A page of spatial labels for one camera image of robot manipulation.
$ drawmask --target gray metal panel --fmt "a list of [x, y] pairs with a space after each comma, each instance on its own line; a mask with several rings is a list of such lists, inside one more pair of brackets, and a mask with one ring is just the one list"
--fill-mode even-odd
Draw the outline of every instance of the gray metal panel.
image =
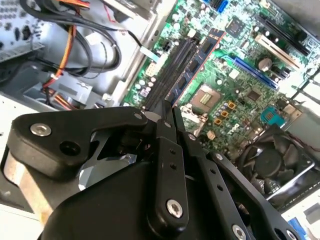
[[[46, 37], [49, 28], [49, 24], [26, 14], [18, 0], [0, 1], [0, 55], [21, 46], [32, 49], [33, 43]], [[28, 37], [28, 30], [33, 36]]]

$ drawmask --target expansion card slot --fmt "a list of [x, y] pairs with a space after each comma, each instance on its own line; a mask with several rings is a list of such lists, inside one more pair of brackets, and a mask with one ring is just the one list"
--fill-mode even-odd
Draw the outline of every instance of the expansion card slot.
[[245, 70], [247, 73], [249, 73], [252, 76], [254, 76], [255, 78], [259, 79], [261, 82], [268, 85], [273, 90], [278, 89], [279, 85], [275, 81], [273, 81], [270, 78], [268, 78], [267, 76], [263, 75], [259, 70], [253, 68], [252, 66], [247, 64], [245, 61], [243, 61], [241, 58], [239, 58], [237, 56], [236, 57], [225, 56], [224, 58], [232, 61], [232, 63], [234, 65]]
[[297, 71], [302, 69], [302, 66], [297, 61], [295, 61], [291, 56], [285, 53], [281, 48], [275, 45], [272, 41], [270, 41], [264, 35], [259, 34], [258, 36], [256, 36], [254, 40], [260, 45], [262, 45], [263, 47], [265, 47], [267, 50], [269, 50], [272, 54], [274, 54], [277, 58], [279, 58], [289, 67]]
[[174, 86], [168, 92], [165, 99], [171, 102], [172, 106], [177, 103], [184, 90], [197, 76], [199, 70], [206, 63], [211, 53], [216, 49], [218, 43], [225, 36], [225, 34], [225, 31], [220, 31], [215, 28], [210, 30], [207, 38], [198, 48], [194, 57], [189, 61], [183, 73], [179, 76], [179, 78], [177, 78]]
[[298, 50], [305, 56], [310, 54], [310, 51], [306, 49], [301, 43], [296, 41], [290, 34], [286, 33], [286, 31], [279, 26], [271, 19], [268, 19], [267, 16], [261, 14], [256, 15], [256, 19], [261, 22], [269, 31], [275, 33], [278, 37], [282, 38], [286, 42], [288, 42], [292, 47]]

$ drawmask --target black pcie slot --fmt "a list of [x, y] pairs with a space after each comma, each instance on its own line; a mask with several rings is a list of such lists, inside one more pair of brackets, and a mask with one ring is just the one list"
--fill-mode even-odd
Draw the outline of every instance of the black pcie slot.
[[188, 38], [180, 42], [174, 54], [169, 57], [169, 62], [165, 65], [160, 77], [149, 93], [144, 103], [146, 109], [152, 110], [159, 99], [163, 99], [168, 94], [196, 51], [196, 40]]
[[201, 46], [196, 51], [195, 55], [188, 62], [185, 70], [181, 73], [178, 78], [175, 78], [175, 84], [170, 89], [166, 96], [166, 100], [174, 106], [183, 92], [187, 89], [187, 86], [197, 76], [199, 70], [204, 66], [212, 52], [216, 49], [221, 39], [226, 35], [225, 31], [217, 30], [212, 28], [203, 41]]
[[297, 42], [290, 34], [288, 34], [284, 29], [280, 28], [275, 22], [268, 19], [267, 16], [263, 14], [256, 15], [256, 19], [261, 22], [269, 31], [275, 33], [278, 37], [288, 42], [292, 47], [294, 47], [304, 56], [308, 56], [310, 54], [310, 51], [308, 49]]

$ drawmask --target blue pcie slot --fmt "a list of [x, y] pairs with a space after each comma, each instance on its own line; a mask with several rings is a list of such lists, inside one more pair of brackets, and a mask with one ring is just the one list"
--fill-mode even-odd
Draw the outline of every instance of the blue pcie slot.
[[223, 0], [216, 11], [218, 13], [222, 14], [224, 12], [224, 10], [226, 9], [226, 7], [228, 6], [228, 3], [229, 2], [227, 0]]
[[178, 77], [177, 81], [168, 92], [166, 100], [174, 106], [182, 93], [185, 91], [191, 81], [197, 76], [199, 70], [206, 63], [211, 53], [216, 49], [218, 43], [226, 35], [225, 31], [212, 28], [205, 41], [199, 47], [194, 57], [186, 66], [183, 73]]
[[259, 79], [261, 82], [264, 84], [268, 85], [270, 88], [273, 90], [277, 90], [279, 88], [279, 85], [271, 80], [269, 77], [263, 75], [259, 70], [253, 68], [252, 66], [248, 65], [245, 61], [243, 61], [241, 58], [235, 56], [235, 57], [230, 57], [230, 56], [225, 56], [225, 59], [233, 61], [233, 64], [238, 66], [239, 68], [245, 70], [247, 73], [251, 74], [255, 78]]

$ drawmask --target ram slot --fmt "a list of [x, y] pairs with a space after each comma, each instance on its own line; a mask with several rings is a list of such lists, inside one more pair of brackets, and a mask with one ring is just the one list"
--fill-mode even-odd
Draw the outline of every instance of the ram slot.
[[278, 37], [282, 38], [288, 42], [292, 47], [298, 50], [305, 56], [310, 54], [310, 51], [306, 49], [301, 43], [296, 41], [290, 34], [288, 34], [284, 29], [280, 28], [275, 22], [271, 19], [268, 19], [267, 16], [260, 14], [255, 16], [256, 19], [261, 22], [269, 31], [275, 33]]
[[152, 110], [159, 99], [163, 99], [173, 87], [179, 75], [185, 70], [188, 62], [197, 51], [197, 41], [188, 38], [180, 42], [176, 51], [168, 57], [169, 61], [164, 65], [158, 80], [155, 82], [144, 106]]
[[167, 94], [165, 99], [168, 100], [172, 106], [177, 103], [187, 86], [193, 79], [195, 79], [199, 70], [204, 66], [211, 53], [216, 49], [225, 34], [225, 31], [217, 30], [215, 28], [210, 30], [206, 39], [198, 48], [192, 59], [188, 62], [182, 74], [176, 78], [175, 84]]
[[297, 71], [302, 69], [302, 66], [297, 61], [295, 61], [291, 56], [285, 53], [281, 48], [275, 45], [272, 41], [270, 41], [264, 35], [259, 34], [258, 36], [255, 37], [254, 40], [258, 44], [265, 47], [269, 52], [271, 52], [273, 55], [275, 55], [277, 58], [279, 58], [281, 61], [287, 64], [289, 67]]

